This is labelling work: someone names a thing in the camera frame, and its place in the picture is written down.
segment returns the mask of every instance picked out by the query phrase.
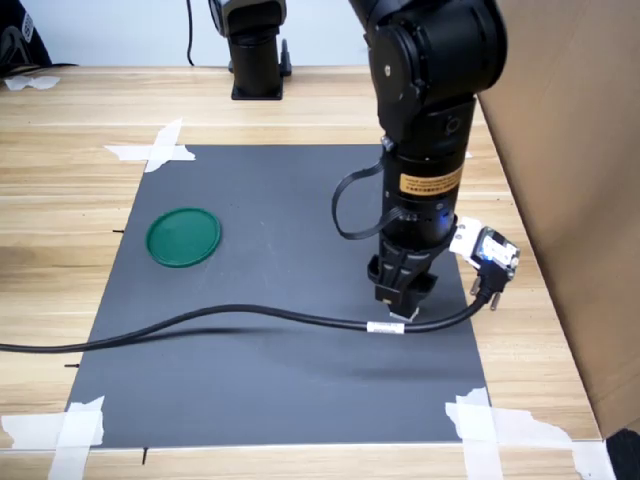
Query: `white tape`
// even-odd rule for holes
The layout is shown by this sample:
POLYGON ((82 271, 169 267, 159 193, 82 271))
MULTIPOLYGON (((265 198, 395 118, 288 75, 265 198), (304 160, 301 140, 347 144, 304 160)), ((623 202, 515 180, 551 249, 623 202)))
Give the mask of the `white tape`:
POLYGON ((501 265, 508 267, 511 264, 511 258, 516 254, 518 249, 515 245, 508 244, 506 246, 496 242, 491 237, 484 237, 482 241, 482 252, 489 259, 497 260, 501 265))
MULTIPOLYGON (((118 155, 122 161, 148 160, 153 145, 105 145, 104 148, 118 155)), ((195 160, 196 156, 184 145, 176 145, 169 160, 195 160)))
POLYGON ((462 439, 469 480, 502 480, 496 427, 485 388, 476 388, 456 403, 445 404, 447 416, 462 439))
POLYGON ((102 444, 103 402, 72 403, 66 413, 3 416, 0 424, 13 450, 55 450, 49 480, 82 480, 90 447, 102 444))
POLYGON ((503 478, 498 446, 504 445, 571 450, 576 472, 583 479, 615 480, 603 442, 574 442, 561 428, 535 420, 531 412, 488 405, 484 388, 445 404, 462 439, 469 479, 503 478))
POLYGON ((46 90, 54 87, 60 81, 59 77, 25 77, 17 75, 12 78, 5 78, 4 83, 12 92, 19 92, 25 87, 32 87, 38 90, 46 90))
POLYGON ((367 322, 367 332, 394 333, 394 334, 402 335, 404 333, 404 323, 367 322))
POLYGON ((145 172, 153 172, 167 163, 173 157, 173 150, 178 143, 180 129, 182 128, 182 119, 174 120, 169 125, 158 132, 156 141, 153 142, 151 153, 149 153, 149 161, 145 172))
POLYGON ((176 145, 182 119, 174 120, 158 132, 153 145, 105 145, 123 161, 147 160, 145 173, 153 172, 170 160, 192 161, 196 157, 184 145, 176 145))

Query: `gray mat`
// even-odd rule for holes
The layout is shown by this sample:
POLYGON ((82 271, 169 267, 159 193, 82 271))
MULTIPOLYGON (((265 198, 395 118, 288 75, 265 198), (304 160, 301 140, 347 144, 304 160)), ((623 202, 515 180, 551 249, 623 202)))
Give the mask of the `gray mat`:
MULTIPOLYGON (((329 207, 340 179, 374 164, 379 146, 188 148, 195 162, 143 176, 91 340, 220 303, 388 321, 365 273, 377 240, 343 240, 329 207), (215 213, 222 240, 204 263, 165 268, 145 234, 183 206, 215 213)), ((377 220, 380 181, 345 193, 345 228, 377 220)), ((455 258, 442 255, 434 272, 416 321, 465 306, 455 258)), ((105 395, 102 447, 454 441, 445 402, 485 386, 469 322, 381 335, 229 314, 160 336, 83 356, 70 401, 105 395)))

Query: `cardboard wall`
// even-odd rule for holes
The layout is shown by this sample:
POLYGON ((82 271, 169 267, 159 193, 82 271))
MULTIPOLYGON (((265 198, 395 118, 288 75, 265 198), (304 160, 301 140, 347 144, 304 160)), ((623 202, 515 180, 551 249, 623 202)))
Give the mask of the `cardboard wall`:
POLYGON ((499 3, 483 108, 609 436, 640 425, 640 1, 499 3))

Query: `green lid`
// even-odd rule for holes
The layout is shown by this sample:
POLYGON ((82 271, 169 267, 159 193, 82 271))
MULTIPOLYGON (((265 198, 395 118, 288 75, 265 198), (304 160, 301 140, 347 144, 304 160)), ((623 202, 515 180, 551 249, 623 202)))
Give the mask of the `green lid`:
POLYGON ((178 208, 158 217, 147 232, 147 250, 160 265, 190 267, 209 257, 220 241, 220 222, 201 208, 178 208))

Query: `cable label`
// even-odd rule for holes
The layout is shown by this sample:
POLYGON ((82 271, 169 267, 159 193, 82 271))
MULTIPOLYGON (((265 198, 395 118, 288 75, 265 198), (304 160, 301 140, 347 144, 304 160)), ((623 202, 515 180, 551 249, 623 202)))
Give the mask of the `cable label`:
POLYGON ((400 191, 420 197, 440 195, 454 189, 462 178, 462 166, 442 177, 413 177, 400 174, 400 191))
POLYGON ((367 322, 367 332, 369 333, 404 333, 404 323, 391 322, 367 322))

